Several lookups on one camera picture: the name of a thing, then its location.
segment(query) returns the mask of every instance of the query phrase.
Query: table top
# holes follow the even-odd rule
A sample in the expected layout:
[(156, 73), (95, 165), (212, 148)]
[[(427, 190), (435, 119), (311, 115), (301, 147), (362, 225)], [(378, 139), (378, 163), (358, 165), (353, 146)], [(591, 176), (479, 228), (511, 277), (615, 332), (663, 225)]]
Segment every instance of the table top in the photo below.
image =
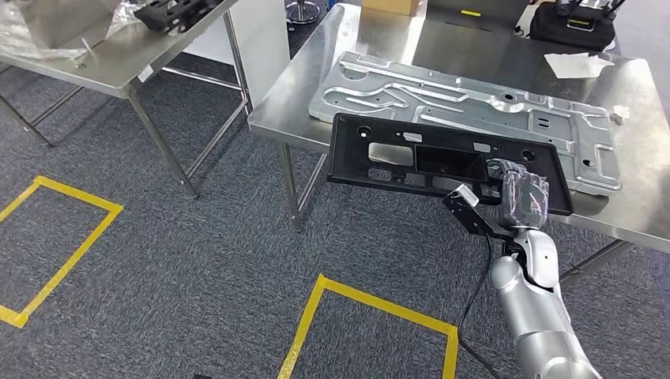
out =
[(557, 79), (544, 54), (580, 51), (339, 4), (255, 107), (248, 118), (251, 129), (328, 152), (332, 126), (312, 118), (308, 106), (345, 51), (610, 111), (615, 105), (629, 107), (630, 119), (612, 126), (622, 190), (609, 198), (573, 193), (575, 213), (556, 219), (670, 253), (670, 129), (645, 60), (601, 54), (615, 66), (597, 79)]
[(140, 73), (147, 73), (147, 67), (153, 72), (160, 71), (237, 1), (224, 0), (191, 29), (177, 36), (153, 32), (144, 24), (136, 23), (95, 45), (92, 53), (75, 62), (30, 59), (2, 52), (0, 62), (126, 99), (131, 88), (144, 83), (137, 79)]

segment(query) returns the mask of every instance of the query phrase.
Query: aluminum plate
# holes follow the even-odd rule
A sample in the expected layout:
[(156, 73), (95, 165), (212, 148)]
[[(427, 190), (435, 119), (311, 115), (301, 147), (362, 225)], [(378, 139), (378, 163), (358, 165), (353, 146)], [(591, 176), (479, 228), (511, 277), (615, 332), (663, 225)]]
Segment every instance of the aluminum plate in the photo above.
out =
[(309, 110), (331, 123), (343, 112), (547, 142), (571, 190), (609, 196), (621, 189), (601, 107), (345, 52)]

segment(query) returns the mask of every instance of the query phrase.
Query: stool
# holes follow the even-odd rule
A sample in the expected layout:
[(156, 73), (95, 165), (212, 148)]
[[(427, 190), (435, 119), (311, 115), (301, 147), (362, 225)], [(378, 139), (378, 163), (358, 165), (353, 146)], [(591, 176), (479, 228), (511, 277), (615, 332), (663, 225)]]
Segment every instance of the stool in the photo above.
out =
[(311, 24), (318, 20), (321, 10), (313, 2), (297, 0), (286, 6), (286, 18), (293, 24)]

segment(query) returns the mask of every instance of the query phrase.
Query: white paper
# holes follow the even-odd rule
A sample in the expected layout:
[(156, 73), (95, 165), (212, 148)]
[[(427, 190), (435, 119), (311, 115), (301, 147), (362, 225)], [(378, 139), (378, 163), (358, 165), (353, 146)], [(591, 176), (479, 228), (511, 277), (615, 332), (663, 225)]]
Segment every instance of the white paper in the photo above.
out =
[(151, 76), (153, 73), (153, 69), (151, 66), (146, 66), (145, 69), (142, 70), (142, 72), (137, 75), (137, 79), (139, 79), (142, 83), (146, 82), (147, 79)]
[(614, 65), (597, 56), (589, 57), (589, 53), (546, 54), (544, 58), (559, 79), (599, 77), (603, 68)]
[(621, 126), (627, 119), (630, 118), (630, 108), (623, 105), (615, 105), (609, 115), (609, 118), (616, 125)]

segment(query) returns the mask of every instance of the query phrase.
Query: gray carpet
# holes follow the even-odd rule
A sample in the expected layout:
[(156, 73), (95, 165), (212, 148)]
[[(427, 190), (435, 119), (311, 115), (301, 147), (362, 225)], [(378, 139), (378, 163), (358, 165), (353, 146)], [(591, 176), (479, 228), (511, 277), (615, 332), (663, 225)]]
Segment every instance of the gray carpet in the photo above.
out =
[[(177, 65), (230, 75), (187, 56)], [(20, 69), (0, 84), (28, 116), (70, 88)], [(166, 73), (141, 96), (184, 164), (238, 101), (226, 89)], [(2, 377), (276, 377), (320, 272), (455, 324), (484, 263), (484, 241), (466, 235), (438, 200), (334, 185), (323, 175), (306, 230), (294, 233), (275, 144), (243, 120), (196, 175), (195, 201), (126, 102), (84, 90), (40, 129), (55, 148), (39, 146), (0, 114), (0, 207), (42, 174), (124, 210), (23, 329), (0, 323)], [(295, 149), (293, 158), (305, 183), (318, 155)], [(33, 196), (0, 223), (4, 306), (24, 303), (100, 220), (98, 210), (61, 195)], [(562, 269), (610, 241), (557, 223), (547, 229)], [(603, 377), (667, 376), (669, 272), (668, 255), (637, 248), (564, 289), (575, 330)], [(504, 377), (518, 377), (489, 283), (465, 335)], [(295, 377), (435, 377), (441, 341), (326, 294)], [(487, 377), (463, 350), (457, 362), (457, 377)]]

